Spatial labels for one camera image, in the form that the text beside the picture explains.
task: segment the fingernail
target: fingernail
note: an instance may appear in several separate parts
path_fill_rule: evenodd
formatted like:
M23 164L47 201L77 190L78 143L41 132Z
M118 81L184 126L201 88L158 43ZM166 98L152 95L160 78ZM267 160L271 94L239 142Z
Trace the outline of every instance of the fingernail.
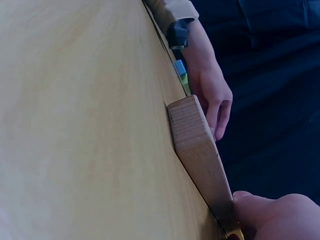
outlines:
M243 198L245 196L250 196L252 195L250 192L247 192L247 191L236 191L233 193L233 200L238 200L240 198Z
M237 234L231 234L227 240L240 240Z

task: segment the wooden block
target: wooden block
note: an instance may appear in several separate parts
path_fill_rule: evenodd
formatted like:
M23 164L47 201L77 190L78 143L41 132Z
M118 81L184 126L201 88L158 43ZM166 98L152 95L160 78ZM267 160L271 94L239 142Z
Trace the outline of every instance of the wooden block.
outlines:
M238 225L233 197L198 98L191 95L167 109L177 155L216 219L232 232Z

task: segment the hand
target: hand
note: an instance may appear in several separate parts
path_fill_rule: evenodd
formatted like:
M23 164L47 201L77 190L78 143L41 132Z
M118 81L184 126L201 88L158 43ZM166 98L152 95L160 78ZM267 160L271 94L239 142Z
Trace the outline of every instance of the hand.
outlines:
M320 239L320 207L306 196L290 194L271 200L239 191L233 197L240 224L256 232L246 240Z
M206 113L206 120L213 137L223 138L230 118L233 94L220 68L214 65L208 69L191 66L188 68L190 89Z
M224 136L230 118L233 94L224 79L214 49L196 20L189 25L188 47L182 54L188 68L190 89L197 95L215 140Z

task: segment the black object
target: black object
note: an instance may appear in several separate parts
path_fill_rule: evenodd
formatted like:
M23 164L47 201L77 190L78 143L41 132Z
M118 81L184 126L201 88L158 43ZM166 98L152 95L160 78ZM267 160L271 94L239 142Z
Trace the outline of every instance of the black object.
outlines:
M166 32L170 49L180 50L188 46L188 24L194 20L194 18L184 18L170 24Z

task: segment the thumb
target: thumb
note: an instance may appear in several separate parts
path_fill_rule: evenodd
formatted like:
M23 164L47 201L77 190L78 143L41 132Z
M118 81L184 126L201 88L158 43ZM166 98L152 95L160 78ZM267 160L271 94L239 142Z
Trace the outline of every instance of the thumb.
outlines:
M264 225L268 208L273 201L246 191L237 191L233 194L234 210L238 220L242 225L255 230Z

